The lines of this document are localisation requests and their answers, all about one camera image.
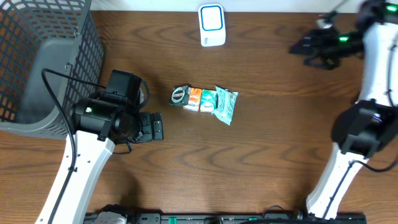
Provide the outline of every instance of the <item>orange package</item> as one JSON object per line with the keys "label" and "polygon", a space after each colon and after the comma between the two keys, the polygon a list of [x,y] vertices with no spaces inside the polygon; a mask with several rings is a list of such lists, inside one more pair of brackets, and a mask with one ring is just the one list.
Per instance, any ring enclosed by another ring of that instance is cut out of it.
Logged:
{"label": "orange package", "polygon": [[190,111],[199,111],[200,98],[201,98],[201,89],[191,88],[191,92],[189,94],[189,99],[188,99],[188,105],[185,105],[183,108]]}

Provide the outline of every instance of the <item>white wall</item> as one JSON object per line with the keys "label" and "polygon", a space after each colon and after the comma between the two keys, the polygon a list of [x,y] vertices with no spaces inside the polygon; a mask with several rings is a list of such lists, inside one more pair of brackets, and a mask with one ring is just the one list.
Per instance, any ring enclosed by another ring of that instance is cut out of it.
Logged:
{"label": "white wall", "polygon": [[[348,0],[340,12],[357,12],[364,0]],[[208,3],[226,12],[328,12],[341,0],[92,0],[91,10],[197,11]]]}

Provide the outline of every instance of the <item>basket bottom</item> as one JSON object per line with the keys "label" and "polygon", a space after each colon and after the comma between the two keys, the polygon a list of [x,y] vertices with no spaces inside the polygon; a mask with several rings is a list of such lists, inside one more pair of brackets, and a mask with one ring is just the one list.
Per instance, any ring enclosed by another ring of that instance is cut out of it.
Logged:
{"label": "basket bottom", "polygon": [[[54,102],[42,79],[42,69],[49,68],[65,73],[65,66],[72,53],[73,41],[73,39],[52,38],[40,46],[16,113],[15,123],[36,123],[47,117],[54,109]],[[46,77],[51,89],[58,96],[63,78],[49,73]]]}

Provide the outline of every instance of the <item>white barcode scanner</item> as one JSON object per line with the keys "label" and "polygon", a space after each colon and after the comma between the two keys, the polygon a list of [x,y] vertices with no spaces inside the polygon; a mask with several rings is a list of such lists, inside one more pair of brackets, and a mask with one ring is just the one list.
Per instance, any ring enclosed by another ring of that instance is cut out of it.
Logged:
{"label": "white barcode scanner", "polygon": [[219,4],[206,4],[200,6],[198,14],[201,45],[223,45],[226,37],[223,7]]}

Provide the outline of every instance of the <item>wood grain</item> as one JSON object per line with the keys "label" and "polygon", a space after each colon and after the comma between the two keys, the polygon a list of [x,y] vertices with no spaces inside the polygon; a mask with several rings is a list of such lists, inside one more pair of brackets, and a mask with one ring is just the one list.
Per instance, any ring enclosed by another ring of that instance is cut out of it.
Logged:
{"label": "wood grain", "polygon": [[[197,14],[93,12],[106,49],[101,83],[112,69],[135,73],[160,111],[165,140],[109,159],[89,212],[109,203],[176,212],[293,210],[319,180],[331,152],[330,129],[358,94],[363,62],[334,71],[304,67],[287,49],[315,26],[315,14],[227,13],[224,46],[200,45]],[[343,16],[343,29],[353,23]],[[169,106],[173,86],[238,91],[231,126],[210,114]],[[0,133],[0,223],[32,223],[58,171],[65,141]],[[372,158],[390,163],[394,141]],[[126,150],[118,146],[117,151]],[[398,222],[397,171],[362,170],[340,206],[368,223]]]}

